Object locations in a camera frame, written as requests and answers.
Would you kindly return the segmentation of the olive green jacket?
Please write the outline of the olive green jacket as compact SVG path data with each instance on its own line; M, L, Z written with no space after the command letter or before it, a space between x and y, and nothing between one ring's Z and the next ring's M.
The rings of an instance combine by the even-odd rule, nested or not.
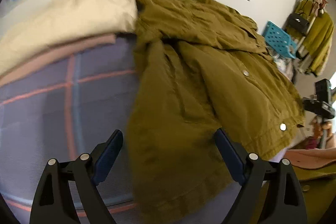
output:
M145 223L171 223L232 180L217 129L269 160L291 143L304 110L251 18L215 0L136 3L139 88L126 130L133 195Z

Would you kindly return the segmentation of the mustard hanging sweater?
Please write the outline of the mustard hanging sweater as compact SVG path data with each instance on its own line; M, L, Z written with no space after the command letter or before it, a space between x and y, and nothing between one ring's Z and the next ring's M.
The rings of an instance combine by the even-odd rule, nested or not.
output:
M287 26L285 30L293 40L302 41L303 49L299 51L303 57L299 62L301 71L315 77L322 75L333 41L334 21L331 16L327 12L317 16L307 36L302 36L291 26Z

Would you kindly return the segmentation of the teal plastic storage rack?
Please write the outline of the teal plastic storage rack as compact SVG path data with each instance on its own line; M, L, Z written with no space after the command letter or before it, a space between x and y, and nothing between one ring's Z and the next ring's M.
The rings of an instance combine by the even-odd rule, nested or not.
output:
M262 33L265 42L277 54L288 59L295 59L297 44L282 28L268 21Z

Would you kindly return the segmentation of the black handbag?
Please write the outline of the black handbag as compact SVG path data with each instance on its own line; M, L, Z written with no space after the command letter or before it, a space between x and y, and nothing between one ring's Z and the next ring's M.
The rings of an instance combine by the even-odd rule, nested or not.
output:
M304 12L291 13L288 17L288 24L302 35L307 33L309 27L309 21Z

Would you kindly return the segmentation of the purple plaid bed sheet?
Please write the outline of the purple plaid bed sheet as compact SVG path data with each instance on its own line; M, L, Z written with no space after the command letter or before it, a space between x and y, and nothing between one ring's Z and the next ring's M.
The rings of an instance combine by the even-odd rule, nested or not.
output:
M27 77L1 87L1 194L20 223L29 223L39 178L48 159L77 158L106 141L115 129L125 135L135 109L138 77L135 38L119 37L61 58ZM133 199L127 145L98 190L121 223L210 221L205 202L163 219L127 209Z

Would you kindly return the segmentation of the plush toy on hanger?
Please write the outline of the plush toy on hanger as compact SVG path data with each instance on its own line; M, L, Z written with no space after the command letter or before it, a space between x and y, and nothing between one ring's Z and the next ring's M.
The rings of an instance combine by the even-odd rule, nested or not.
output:
M319 16L324 13L324 9L327 3L328 3L327 0L314 0L313 13L315 14L315 16Z

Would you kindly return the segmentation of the cream folded blanket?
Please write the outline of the cream folded blanket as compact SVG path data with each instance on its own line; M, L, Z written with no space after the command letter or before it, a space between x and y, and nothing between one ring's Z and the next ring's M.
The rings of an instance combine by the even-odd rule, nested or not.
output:
M136 19L135 0L53 0L1 36L1 76L65 42L133 32Z

